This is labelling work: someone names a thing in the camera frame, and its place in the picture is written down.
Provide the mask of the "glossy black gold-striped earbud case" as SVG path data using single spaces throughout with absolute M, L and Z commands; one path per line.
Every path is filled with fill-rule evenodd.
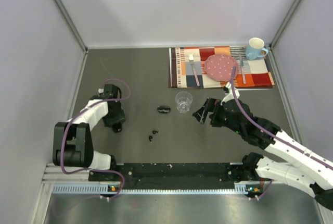
M 117 123 L 114 123 L 112 125 L 112 130 L 114 133 L 119 133 L 122 131 L 122 123 L 121 122 L 117 122 Z

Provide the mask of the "black marbled earbud charging case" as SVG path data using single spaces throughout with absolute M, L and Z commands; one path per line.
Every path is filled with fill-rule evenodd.
M 171 107 L 169 107 L 169 106 L 158 106 L 157 111 L 160 114 L 168 114 L 171 111 Z

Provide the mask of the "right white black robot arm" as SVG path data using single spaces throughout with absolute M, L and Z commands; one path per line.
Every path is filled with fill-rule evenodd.
M 248 105 L 234 99 L 223 102 L 208 98 L 193 116 L 200 124 L 209 118 L 211 126 L 229 128 L 248 144 L 287 162 L 284 165 L 251 153 L 243 160 L 242 171 L 247 179 L 279 181 L 307 193 L 332 210 L 332 162 L 295 141 L 278 125 L 254 116 Z

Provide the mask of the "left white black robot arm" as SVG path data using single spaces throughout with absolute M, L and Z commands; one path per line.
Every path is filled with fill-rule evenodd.
M 58 122 L 54 127 L 53 163 L 56 166 L 100 170 L 106 180 L 117 177 L 117 162 L 113 155 L 95 151 L 92 129 L 100 120 L 115 133 L 122 131 L 125 113 L 121 105 L 122 91 L 106 84 L 94 95 L 75 119 Z

